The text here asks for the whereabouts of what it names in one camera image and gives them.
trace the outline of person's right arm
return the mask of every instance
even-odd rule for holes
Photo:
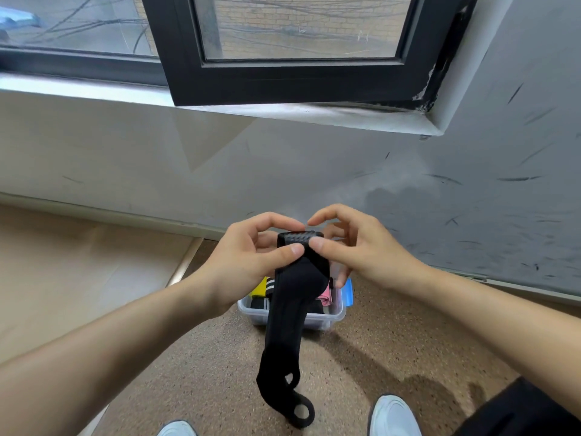
[[[309,220],[338,219],[309,246],[379,286],[410,295],[460,322],[501,358],[581,418],[581,319],[423,264],[374,217],[331,205]]]

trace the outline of fingernail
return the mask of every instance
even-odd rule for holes
[[[322,237],[311,237],[311,239],[309,240],[309,246],[313,251],[319,252],[323,247],[324,242],[325,241],[323,240]]]
[[[295,257],[300,257],[304,252],[304,247],[300,243],[293,243],[290,249]]]

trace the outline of open window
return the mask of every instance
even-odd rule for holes
[[[0,0],[0,71],[169,86],[178,106],[425,110],[475,2]]]

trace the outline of plastic container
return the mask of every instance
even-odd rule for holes
[[[345,295],[348,293],[351,294],[350,298],[352,300],[353,292],[350,278],[347,280],[347,284],[345,284],[342,289],[331,289],[331,299],[333,302],[329,306],[330,313],[308,313],[304,320],[305,328],[314,330],[327,330],[330,329],[333,323],[339,322],[345,318],[347,304],[344,302],[344,300],[349,299],[349,296],[345,297]],[[266,325],[268,322],[268,310],[252,309],[250,306],[250,295],[246,295],[242,300],[238,300],[238,310],[244,315],[248,315],[252,324]]]

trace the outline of window pane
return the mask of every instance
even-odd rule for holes
[[[195,0],[207,59],[390,58],[410,0]]]
[[[0,0],[0,45],[157,55],[141,0]]]

